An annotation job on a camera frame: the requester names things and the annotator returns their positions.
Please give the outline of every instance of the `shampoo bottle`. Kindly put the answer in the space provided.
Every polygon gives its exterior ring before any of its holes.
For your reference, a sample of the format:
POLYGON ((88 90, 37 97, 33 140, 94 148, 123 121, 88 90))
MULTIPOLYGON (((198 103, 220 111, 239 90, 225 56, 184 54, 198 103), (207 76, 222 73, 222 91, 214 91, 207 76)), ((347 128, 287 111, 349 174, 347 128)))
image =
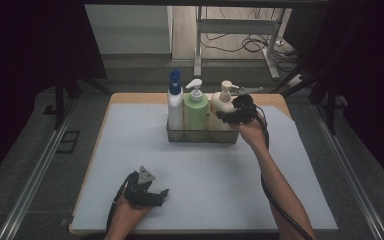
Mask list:
POLYGON ((201 79, 194 79, 186 88, 195 88, 192 92, 185 94, 185 129, 205 130, 208 125, 208 97, 199 90, 202 85, 201 79))
POLYGON ((167 92, 168 129, 183 130, 183 89, 180 82, 180 71, 170 74, 170 86, 167 92))
POLYGON ((232 88, 239 88, 236 85, 233 85, 230 81, 223 81, 221 83, 221 92, 216 92, 211 97, 211 106, 210 106, 210 120, 208 129, 212 131, 229 131, 232 128, 223 121, 217 118, 216 111, 222 111, 225 113, 230 113, 235 111, 235 107, 232 104, 232 95, 230 90, 232 88))

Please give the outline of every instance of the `forearm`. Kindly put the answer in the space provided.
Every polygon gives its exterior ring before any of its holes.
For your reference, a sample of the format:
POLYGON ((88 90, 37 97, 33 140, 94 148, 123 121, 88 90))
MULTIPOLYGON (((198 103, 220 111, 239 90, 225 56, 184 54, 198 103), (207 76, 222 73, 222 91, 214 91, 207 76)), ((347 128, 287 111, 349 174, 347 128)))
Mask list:
MULTIPOLYGON (((265 147, 253 147, 252 149, 257 157, 263 180, 273 199, 292 219, 301 225, 313 239, 316 239, 301 201, 273 161, 268 150, 265 147)), ((296 231, 273 206, 271 206, 271 209, 281 232, 282 239, 301 239, 300 233, 296 231)))

